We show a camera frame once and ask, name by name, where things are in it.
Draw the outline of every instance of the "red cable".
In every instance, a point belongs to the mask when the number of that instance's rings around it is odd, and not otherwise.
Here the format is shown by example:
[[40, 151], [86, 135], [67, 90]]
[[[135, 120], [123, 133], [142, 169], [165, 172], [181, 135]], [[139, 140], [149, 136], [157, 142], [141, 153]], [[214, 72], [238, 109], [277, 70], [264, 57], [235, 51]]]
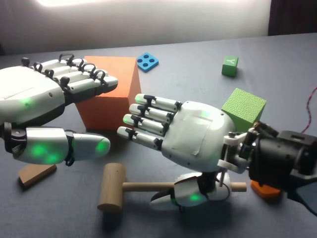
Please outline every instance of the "red cable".
[[310, 96], [308, 98], [308, 101], [307, 101], [306, 109], [307, 109], [307, 112], [308, 112], [309, 121], [308, 121], [308, 124], [305, 127], [305, 129], [302, 131], [302, 133], [305, 133], [305, 131], [311, 126], [311, 123], [312, 123], [312, 114], [311, 114], [311, 110], [309, 109], [309, 103], [311, 102], [311, 99], [312, 99], [312, 97], [313, 97], [313, 95], [314, 95], [316, 90], [317, 90], [317, 87], [312, 91], [312, 93], [310, 94]]

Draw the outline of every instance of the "gray table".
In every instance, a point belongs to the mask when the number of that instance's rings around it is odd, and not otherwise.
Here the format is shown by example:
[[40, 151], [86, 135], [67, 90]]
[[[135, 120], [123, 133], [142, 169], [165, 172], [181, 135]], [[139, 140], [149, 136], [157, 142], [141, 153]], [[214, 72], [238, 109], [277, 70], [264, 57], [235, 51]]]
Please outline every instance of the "gray table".
[[[306, 101], [317, 86], [317, 34], [223, 40], [200, 43], [74, 51], [77, 57], [130, 56], [149, 52], [160, 61], [148, 73], [139, 72], [142, 92], [192, 100], [221, 108], [238, 87], [267, 99], [262, 121], [278, 130], [301, 131], [308, 122]], [[0, 67], [55, 59], [59, 53], [29, 54], [0, 58]], [[236, 78], [221, 75], [224, 56], [239, 56]], [[317, 135], [317, 97], [311, 102], [313, 124], [308, 134]], [[51, 126], [83, 132], [85, 127], [74, 105]], [[56, 173], [27, 191], [17, 182], [25, 166], [6, 153], [0, 141], [0, 237], [231, 237], [312, 238], [317, 235], [317, 217], [301, 204], [287, 200], [267, 203], [251, 189], [235, 194], [230, 203], [208, 204], [178, 212], [152, 211], [153, 193], [125, 194], [122, 216], [97, 210], [105, 163], [127, 166], [129, 181], [172, 181], [189, 172], [159, 152], [125, 142], [115, 134], [105, 158], [60, 164]], [[246, 181], [247, 174], [231, 173], [231, 180]]]

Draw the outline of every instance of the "green cube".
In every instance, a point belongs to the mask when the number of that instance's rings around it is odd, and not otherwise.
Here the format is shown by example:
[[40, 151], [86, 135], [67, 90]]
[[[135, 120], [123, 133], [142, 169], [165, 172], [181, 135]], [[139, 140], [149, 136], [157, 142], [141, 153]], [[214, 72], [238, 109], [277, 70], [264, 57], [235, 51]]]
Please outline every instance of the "green cube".
[[236, 76], [238, 59], [236, 56], [226, 56], [222, 64], [221, 74], [229, 77]]
[[260, 120], [265, 104], [266, 100], [236, 88], [222, 110], [231, 117], [237, 131], [246, 132]]

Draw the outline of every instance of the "white backdrop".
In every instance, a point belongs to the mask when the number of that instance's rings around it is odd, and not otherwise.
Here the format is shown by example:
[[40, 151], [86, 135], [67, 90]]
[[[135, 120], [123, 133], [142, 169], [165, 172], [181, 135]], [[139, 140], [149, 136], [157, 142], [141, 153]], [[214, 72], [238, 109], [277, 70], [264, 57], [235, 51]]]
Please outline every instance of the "white backdrop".
[[[265, 36], [271, 2], [1, 1], [0, 43], [7, 54]], [[88, 3], [58, 6], [76, 1]]]

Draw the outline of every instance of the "blue block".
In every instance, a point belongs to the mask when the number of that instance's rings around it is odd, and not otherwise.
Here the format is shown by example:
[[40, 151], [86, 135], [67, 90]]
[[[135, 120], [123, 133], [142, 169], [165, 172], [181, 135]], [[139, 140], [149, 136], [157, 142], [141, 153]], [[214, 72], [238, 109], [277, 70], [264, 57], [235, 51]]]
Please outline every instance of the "blue block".
[[145, 73], [157, 66], [159, 64], [158, 61], [157, 58], [147, 52], [137, 58], [139, 69]]

